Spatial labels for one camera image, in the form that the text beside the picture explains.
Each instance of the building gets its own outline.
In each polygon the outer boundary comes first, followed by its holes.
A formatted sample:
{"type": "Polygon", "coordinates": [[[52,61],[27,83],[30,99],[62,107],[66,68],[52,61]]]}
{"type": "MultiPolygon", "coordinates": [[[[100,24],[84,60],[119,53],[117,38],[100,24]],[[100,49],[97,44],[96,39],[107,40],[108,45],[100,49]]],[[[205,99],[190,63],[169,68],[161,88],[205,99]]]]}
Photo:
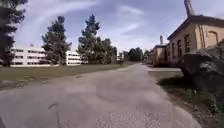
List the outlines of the building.
{"type": "Polygon", "coordinates": [[[76,66],[82,63],[79,54],[75,51],[66,52],[66,65],[67,66],[76,66]]]}
{"type": "Polygon", "coordinates": [[[14,59],[11,67],[47,67],[50,64],[40,64],[45,59],[45,51],[40,47],[15,46],[12,48],[14,59]]]}
{"type": "Polygon", "coordinates": [[[224,20],[194,15],[190,0],[185,0],[187,19],[168,37],[167,52],[171,66],[192,51],[216,45],[224,38],[224,20]]]}
{"type": "Polygon", "coordinates": [[[164,66],[166,65],[166,45],[156,45],[152,49],[151,62],[153,66],[164,66]]]}
{"type": "MultiPolygon", "coordinates": [[[[49,67],[50,64],[42,63],[45,60],[43,48],[34,46],[14,46],[12,49],[14,59],[11,67],[49,67]]],[[[81,64],[80,56],[75,51],[66,52],[66,65],[76,66],[81,64]]]]}

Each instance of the grass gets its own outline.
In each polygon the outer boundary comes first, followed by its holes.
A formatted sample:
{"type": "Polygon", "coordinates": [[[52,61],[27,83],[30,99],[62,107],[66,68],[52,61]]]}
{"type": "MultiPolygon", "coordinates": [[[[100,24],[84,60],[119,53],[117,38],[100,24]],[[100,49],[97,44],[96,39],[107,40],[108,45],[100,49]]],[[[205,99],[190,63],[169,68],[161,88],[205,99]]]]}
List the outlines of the grass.
{"type": "Polygon", "coordinates": [[[0,90],[7,88],[23,87],[29,82],[41,81],[50,78],[73,76],[96,71],[114,70],[127,67],[133,63],[125,63],[123,66],[114,65],[79,65],[72,67],[38,67],[38,68],[0,68],[0,90]]]}
{"type": "Polygon", "coordinates": [[[171,101],[189,111],[204,128],[223,128],[224,116],[214,115],[213,105],[208,94],[196,92],[194,84],[183,77],[182,72],[149,72],[158,85],[166,90],[171,101]]]}

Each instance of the blue sky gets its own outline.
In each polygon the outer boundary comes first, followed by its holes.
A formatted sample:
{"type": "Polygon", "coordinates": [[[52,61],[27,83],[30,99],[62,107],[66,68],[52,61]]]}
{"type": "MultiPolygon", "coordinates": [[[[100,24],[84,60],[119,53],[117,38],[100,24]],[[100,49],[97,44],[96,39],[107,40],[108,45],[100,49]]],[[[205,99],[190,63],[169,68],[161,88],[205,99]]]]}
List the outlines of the blue sky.
{"type": "MultiPolygon", "coordinates": [[[[192,0],[196,14],[224,18],[223,0],[192,0]]],[[[72,49],[91,14],[100,21],[98,35],[110,38],[119,51],[151,49],[166,39],[185,19],[184,0],[29,0],[26,18],[15,34],[16,45],[41,46],[41,36],[57,16],[65,16],[72,49]]]]}

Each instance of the rock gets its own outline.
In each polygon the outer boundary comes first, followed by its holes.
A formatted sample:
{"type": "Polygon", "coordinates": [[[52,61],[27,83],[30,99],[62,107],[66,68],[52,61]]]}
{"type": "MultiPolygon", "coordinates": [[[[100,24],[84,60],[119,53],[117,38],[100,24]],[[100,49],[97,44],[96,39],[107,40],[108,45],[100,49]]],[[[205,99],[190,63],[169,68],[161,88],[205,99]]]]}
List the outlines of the rock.
{"type": "Polygon", "coordinates": [[[211,93],[224,90],[224,41],[218,45],[192,51],[182,57],[178,66],[195,83],[195,88],[211,93]]]}

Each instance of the road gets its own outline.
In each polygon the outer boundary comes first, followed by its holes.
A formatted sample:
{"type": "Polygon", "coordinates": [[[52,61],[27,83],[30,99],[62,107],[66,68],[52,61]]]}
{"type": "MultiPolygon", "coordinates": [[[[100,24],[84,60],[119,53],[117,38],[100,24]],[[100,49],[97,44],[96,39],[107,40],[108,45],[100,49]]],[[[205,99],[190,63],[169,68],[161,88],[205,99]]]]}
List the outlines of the road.
{"type": "Polygon", "coordinates": [[[148,70],[136,64],[4,90],[0,116],[6,128],[200,128],[148,70]]]}

